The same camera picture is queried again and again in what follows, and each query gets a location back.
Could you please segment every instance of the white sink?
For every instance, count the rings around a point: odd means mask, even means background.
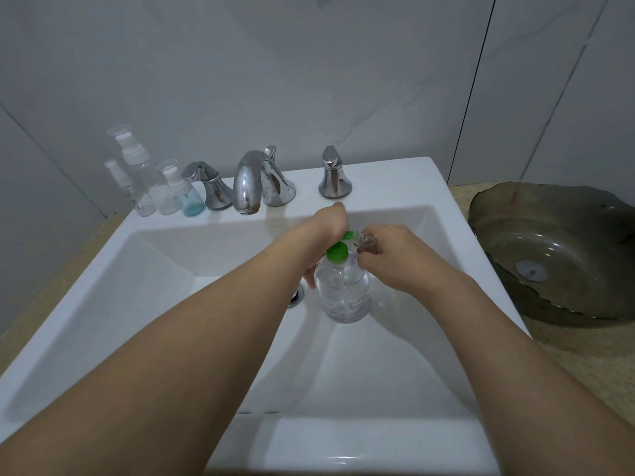
[[[406,224],[527,331],[431,159],[345,171],[351,228]],[[296,198],[256,215],[129,215],[0,378],[0,440],[165,310],[330,205],[322,169],[285,175]],[[330,320],[308,289],[287,311],[209,468],[498,473],[447,338],[414,299],[372,282],[373,309],[355,324]]]

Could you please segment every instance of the person's right arm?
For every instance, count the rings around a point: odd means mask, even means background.
[[[423,304],[448,337],[505,472],[633,475],[635,428],[552,361],[478,284],[405,226],[366,228],[360,265]]]

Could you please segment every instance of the person's left hand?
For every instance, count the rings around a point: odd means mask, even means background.
[[[314,289],[316,287],[316,264],[324,255],[325,250],[342,239],[349,223],[346,218],[346,209],[341,202],[336,202],[330,207],[318,210],[306,223],[314,224],[318,230],[324,231],[324,248],[320,251],[315,262],[304,272],[304,279],[307,281],[309,288]]]

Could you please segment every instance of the forearm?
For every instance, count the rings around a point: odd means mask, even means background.
[[[468,276],[418,298],[448,336],[504,468],[633,474],[635,430],[553,362]]]
[[[157,318],[0,446],[0,465],[200,473],[323,246],[303,224]]]

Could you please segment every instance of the person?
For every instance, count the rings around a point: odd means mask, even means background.
[[[4,441],[2,474],[201,473],[301,277],[314,287],[307,268],[346,229],[341,203],[321,209],[155,319]],[[365,231],[380,253],[362,253],[360,265],[436,318],[504,471],[635,474],[631,425],[548,358],[472,278],[405,226]]]

